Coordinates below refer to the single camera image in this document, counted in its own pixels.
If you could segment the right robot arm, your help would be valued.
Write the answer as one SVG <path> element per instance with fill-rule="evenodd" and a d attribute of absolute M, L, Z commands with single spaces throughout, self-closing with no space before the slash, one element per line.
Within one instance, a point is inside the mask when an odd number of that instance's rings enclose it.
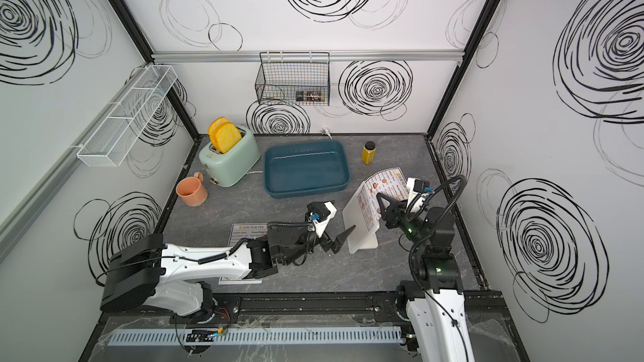
<path fill-rule="evenodd" d="M 408 200 L 379 193 L 377 202 L 388 229 L 399 228 L 412 242 L 408 265 L 412 276 L 397 287 L 397 314 L 411 325 L 402 331 L 402 346 L 423 361 L 473 361 L 466 326 L 461 272 L 452 253 L 453 209 L 467 183 L 463 174 L 433 188 L 412 179 Z"/>

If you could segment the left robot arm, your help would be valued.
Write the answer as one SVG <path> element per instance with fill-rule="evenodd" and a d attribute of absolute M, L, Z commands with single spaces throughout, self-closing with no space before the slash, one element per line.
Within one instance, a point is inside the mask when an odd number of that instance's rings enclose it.
<path fill-rule="evenodd" d="M 271 222 L 266 235 L 242 238 L 231 247 L 184 247 L 152 234 L 119 251 L 109 261 L 100 309 L 125 312 L 142 306 L 162 308 L 181 317 L 213 307 L 211 278 L 231 281 L 272 276 L 320 246 L 337 253 L 354 230 L 335 239 L 325 222 Z"/>

